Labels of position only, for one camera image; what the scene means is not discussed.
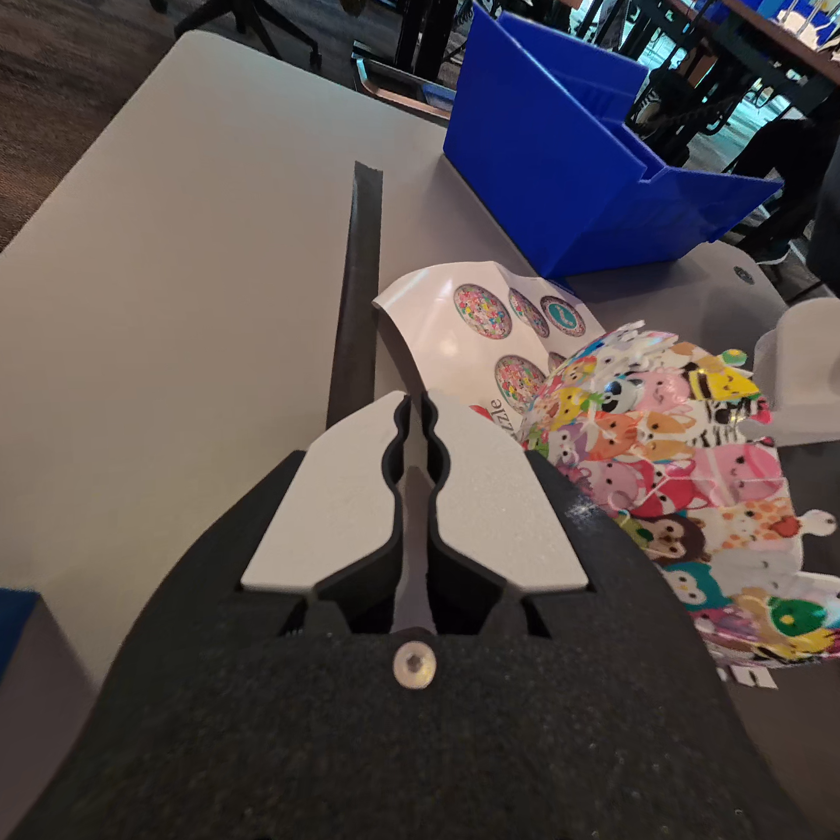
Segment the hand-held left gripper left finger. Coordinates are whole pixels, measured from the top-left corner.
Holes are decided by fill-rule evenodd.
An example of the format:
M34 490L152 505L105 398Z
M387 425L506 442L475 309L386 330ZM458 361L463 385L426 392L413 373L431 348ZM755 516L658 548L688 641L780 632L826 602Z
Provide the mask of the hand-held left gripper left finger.
M249 566L243 593L335 602L357 634L387 634L405 574L405 441L409 396L387 392L324 430L302 456Z

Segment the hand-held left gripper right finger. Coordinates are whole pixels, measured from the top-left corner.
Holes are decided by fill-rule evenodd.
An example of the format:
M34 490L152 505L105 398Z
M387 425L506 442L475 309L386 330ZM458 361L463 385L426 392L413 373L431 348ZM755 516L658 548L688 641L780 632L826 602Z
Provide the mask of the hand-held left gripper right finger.
M447 392L424 396L426 598L438 634L477 634L496 602L582 593L591 579L527 450Z

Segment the colourful puzzle ball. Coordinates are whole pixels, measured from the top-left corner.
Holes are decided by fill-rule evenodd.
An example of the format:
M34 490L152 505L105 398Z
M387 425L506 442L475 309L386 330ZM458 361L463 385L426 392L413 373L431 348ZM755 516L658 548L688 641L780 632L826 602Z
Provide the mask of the colourful puzzle ball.
M776 442L741 430L774 422L744 364L635 321L565 361L515 437L655 561L714 661L838 661L840 582L804 570L838 516L795 513Z

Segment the person's right forearm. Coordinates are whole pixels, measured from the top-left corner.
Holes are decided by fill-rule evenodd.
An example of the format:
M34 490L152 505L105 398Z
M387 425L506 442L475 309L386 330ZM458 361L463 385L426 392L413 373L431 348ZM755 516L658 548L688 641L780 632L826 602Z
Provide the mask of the person's right forearm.
M840 298L840 180L826 175L813 206L807 269Z

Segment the puzzle instruction sheet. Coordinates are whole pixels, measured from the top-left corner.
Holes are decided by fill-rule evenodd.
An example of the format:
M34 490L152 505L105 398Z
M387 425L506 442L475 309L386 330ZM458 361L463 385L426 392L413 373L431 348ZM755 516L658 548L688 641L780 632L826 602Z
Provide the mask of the puzzle instruction sheet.
M458 398L510 437L551 369L606 335L566 290L491 259L418 269L374 309L396 326L426 392Z

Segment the colourful puzzle box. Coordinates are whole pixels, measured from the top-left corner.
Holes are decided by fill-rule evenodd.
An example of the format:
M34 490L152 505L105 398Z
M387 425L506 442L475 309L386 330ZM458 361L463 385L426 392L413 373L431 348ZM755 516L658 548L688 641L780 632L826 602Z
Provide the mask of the colourful puzzle box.
M7 589L0 587L0 678L7 673L15 644L25 632L30 617L42 602L42 593L34 589Z

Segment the blue plastic bin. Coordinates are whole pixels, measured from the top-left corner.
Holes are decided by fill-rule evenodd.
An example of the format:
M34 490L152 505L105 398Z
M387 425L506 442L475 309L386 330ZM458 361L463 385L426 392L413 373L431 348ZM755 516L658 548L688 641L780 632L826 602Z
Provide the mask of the blue plastic bin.
M543 279L679 259L783 182L665 165L627 127L648 69L475 10L444 155Z

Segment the wooden top table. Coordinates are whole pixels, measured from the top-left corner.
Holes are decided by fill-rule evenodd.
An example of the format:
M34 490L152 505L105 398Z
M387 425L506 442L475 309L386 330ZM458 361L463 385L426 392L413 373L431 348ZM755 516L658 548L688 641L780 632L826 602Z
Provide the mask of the wooden top table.
M813 115L838 101L838 48L804 45L800 35L761 18L761 4L658 4L658 30L686 52L669 69L666 92L686 110L709 110L729 123L734 106L757 88L767 101L784 101Z

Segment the black office chair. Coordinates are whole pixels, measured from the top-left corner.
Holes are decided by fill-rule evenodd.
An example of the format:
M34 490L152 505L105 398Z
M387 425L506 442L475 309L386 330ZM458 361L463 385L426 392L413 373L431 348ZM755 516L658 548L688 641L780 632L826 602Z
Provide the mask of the black office chair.
M266 23L274 23L277 30L281 30L284 35L293 35L309 48L310 72L324 69L320 45L266 0L205 0L173 25L173 38L183 38L187 32L200 32L202 25L213 25L216 21L226 18L234 21L237 35L256 35L256 42L268 59L281 61Z

